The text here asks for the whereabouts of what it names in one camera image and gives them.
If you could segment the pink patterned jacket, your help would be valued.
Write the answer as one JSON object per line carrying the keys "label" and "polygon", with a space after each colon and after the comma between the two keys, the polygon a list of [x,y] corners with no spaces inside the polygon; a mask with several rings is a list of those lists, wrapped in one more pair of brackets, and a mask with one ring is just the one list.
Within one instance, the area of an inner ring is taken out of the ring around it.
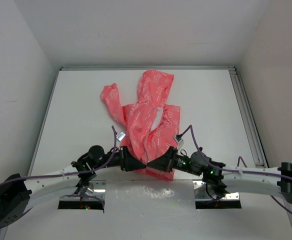
{"label": "pink patterned jacket", "polygon": [[116,83],[106,85],[100,94],[111,117],[126,128],[121,145],[143,164],[178,146],[174,136],[180,132],[181,108],[167,104],[174,77],[155,69],[145,71],[137,101],[127,105],[121,105]]}

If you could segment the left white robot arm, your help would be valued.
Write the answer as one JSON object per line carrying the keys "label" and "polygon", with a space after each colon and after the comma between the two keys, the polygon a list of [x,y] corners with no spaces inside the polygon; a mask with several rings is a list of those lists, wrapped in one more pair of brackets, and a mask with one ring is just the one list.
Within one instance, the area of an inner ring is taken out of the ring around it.
{"label": "left white robot arm", "polygon": [[0,183],[0,229],[28,213],[34,206],[62,196],[77,194],[89,185],[99,169],[120,167],[122,171],[143,170],[146,165],[126,146],[113,147],[108,153],[99,145],[69,166],[45,175],[22,177],[13,174]]}

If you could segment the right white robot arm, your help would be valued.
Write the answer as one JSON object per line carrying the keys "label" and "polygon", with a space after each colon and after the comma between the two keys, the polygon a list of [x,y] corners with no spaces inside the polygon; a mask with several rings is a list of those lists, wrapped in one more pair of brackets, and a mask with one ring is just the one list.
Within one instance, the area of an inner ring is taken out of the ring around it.
{"label": "right white robot arm", "polygon": [[292,163],[289,162],[273,168],[231,166],[213,161],[201,150],[188,157],[179,155],[175,148],[170,147],[164,155],[148,162],[147,167],[167,173],[179,170],[201,176],[219,197],[250,193],[278,197],[292,204]]}

